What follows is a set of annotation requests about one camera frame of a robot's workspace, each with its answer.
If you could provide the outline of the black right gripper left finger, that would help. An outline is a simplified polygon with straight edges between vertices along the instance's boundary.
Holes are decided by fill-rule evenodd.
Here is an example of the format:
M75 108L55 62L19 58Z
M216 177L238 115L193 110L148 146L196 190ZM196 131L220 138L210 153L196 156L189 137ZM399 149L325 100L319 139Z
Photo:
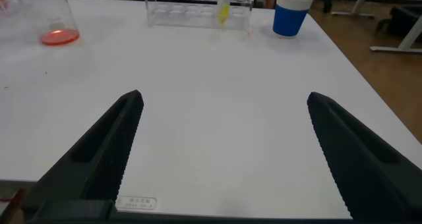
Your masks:
M30 189L26 218L46 201L114 201L143 107L139 91L122 95Z

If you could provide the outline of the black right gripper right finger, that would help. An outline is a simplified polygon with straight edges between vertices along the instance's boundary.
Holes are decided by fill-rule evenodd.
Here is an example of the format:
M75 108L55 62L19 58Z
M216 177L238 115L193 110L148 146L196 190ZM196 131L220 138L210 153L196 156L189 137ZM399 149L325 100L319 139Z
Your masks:
M421 221L421 169L333 99L307 107L332 177L356 221Z

